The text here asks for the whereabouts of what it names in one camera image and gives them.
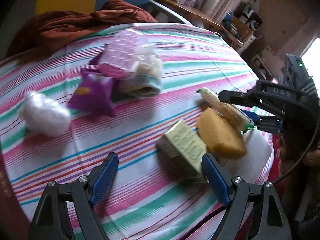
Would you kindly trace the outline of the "person's right hand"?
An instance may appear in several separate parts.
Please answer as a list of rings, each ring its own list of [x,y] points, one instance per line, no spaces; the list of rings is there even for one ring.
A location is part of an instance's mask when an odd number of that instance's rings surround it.
[[[276,140],[278,149],[276,151],[276,157],[279,159],[278,169],[280,174],[285,174],[293,165],[294,161],[288,157],[287,149],[284,144],[283,137]],[[303,163],[307,166],[319,166],[320,150],[319,147],[309,151],[303,159]]]

